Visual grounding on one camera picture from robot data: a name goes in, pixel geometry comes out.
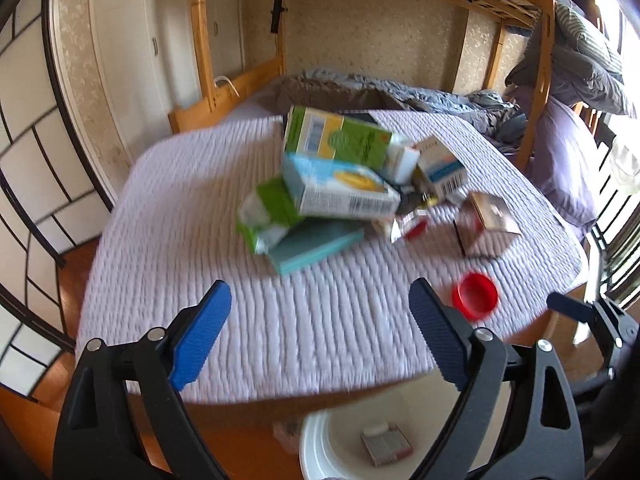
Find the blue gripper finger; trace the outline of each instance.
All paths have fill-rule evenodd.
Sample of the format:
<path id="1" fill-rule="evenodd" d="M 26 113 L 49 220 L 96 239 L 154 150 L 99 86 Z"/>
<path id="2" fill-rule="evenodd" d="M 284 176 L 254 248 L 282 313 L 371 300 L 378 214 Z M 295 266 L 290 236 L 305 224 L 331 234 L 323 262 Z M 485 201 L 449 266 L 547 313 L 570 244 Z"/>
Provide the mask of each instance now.
<path id="1" fill-rule="evenodd" d="M 466 373 L 473 329 L 457 310 L 440 303 L 424 278 L 409 289 L 409 310 L 436 359 L 442 377 L 461 392 L 468 382 Z"/>
<path id="2" fill-rule="evenodd" d="M 548 295 L 546 306 L 580 323 L 588 323 L 593 318 L 593 309 L 590 305 L 564 296 L 559 292 L 552 292 Z"/>
<path id="3" fill-rule="evenodd" d="M 178 392 L 198 378 L 230 311 L 231 289 L 222 280 L 217 280 L 198 304 L 198 313 L 175 344 L 169 382 Z"/>

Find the green box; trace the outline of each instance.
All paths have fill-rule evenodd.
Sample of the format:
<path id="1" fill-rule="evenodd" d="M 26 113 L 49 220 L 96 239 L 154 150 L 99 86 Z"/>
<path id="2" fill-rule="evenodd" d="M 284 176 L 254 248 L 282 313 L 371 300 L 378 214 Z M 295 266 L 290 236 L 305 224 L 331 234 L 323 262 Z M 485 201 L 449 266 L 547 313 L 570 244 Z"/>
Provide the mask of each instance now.
<path id="1" fill-rule="evenodd" d="M 285 130 L 284 151 L 351 162 L 379 171 L 391 133 L 375 124 L 293 106 Z"/>
<path id="2" fill-rule="evenodd" d="M 282 177 L 277 176 L 258 184 L 242 201 L 236 227 L 253 253 L 265 254 L 302 221 Z"/>

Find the wallpaper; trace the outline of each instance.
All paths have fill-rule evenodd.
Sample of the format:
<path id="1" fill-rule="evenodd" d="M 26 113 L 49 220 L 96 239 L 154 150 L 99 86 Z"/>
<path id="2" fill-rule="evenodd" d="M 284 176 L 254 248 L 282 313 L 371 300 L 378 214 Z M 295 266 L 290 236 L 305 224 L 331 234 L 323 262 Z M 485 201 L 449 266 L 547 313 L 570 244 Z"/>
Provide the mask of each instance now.
<path id="1" fill-rule="evenodd" d="M 482 89 L 498 23 L 478 12 L 469 12 L 465 42 L 453 91 L 468 94 Z"/>
<path id="2" fill-rule="evenodd" d="M 529 38 L 507 32 L 504 37 L 502 57 L 500 58 L 500 64 L 498 65 L 498 72 L 495 76 L 495 91 L 500 93 L 504 92 L 504 89 L 506 88 L 504 85 L 504 78 L 507 77 L 511 69 L 515 67 L 524 56 L 524 49 L 527 47 L 527 41 L 529 41 Z"/>
<path id="3" fill-rule="evenodd" d="M 273 56 L 273 0 L 242 0 L 248 67 Z M 441 0 L 285 0 L 287 71 L 314 67 L 452 86 L 467 11 Z"/>
<path id="4" fill-rule="evenodd" d="M 104 94 L 91 34 L 88 0 L 54 0 L 52 40 L 66 72 L 61 83 L 76 102 L 84 130 L 111 187 L 119 194 L 130 163 Z"/>

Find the teal book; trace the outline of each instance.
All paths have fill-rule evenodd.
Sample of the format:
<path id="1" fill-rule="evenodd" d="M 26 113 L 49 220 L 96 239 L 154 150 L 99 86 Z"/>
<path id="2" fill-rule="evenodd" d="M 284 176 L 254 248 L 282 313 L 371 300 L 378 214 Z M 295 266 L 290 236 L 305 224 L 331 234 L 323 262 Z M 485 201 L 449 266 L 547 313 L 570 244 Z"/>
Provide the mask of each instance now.
<path id="1" fill-rule="evenodd" d="M 289 274 L 358 243 L 364 238 L 364 225 L 353 220 L 309 218 L 267 256 L 278 274 Z"/>

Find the gray blanket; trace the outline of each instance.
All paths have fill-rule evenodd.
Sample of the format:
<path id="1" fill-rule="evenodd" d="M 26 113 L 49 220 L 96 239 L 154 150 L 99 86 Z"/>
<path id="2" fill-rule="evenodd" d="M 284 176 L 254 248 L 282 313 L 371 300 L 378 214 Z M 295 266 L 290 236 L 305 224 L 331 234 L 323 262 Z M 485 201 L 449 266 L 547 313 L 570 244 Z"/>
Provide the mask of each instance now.
<path id="1" fill-rule="evenodd" d="M 276 103 L 279 113 L 286 113 L 291 105 L 305 105 L 330 112 L 377 109 L 455 115 L 470 123 L 503 153 L 513 152 L 516 146 L 498 141 L 498 130 L 521 113 L 516 105 L 504 102 L 493 90 L 456 95 L 326 69 L 306 70 L 301 75 L 284 78 Z"/>

